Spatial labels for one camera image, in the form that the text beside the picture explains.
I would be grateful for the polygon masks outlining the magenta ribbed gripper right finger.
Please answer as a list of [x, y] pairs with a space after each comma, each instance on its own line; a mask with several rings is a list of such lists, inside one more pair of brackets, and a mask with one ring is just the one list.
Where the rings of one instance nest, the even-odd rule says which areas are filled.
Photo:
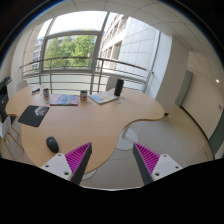
[[145, 185], [182, 169], [168, 154], [159, 155], [138, 143], [133, 144], [133, 154]]

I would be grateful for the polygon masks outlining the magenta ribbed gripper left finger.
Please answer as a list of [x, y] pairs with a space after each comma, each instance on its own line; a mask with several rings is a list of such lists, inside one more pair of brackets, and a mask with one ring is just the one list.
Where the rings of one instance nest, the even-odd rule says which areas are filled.
[[57, 153], [42, 166], [42, 169], [79, 185], [91, 154], [92, 144], [86, 143], [67, 154]]

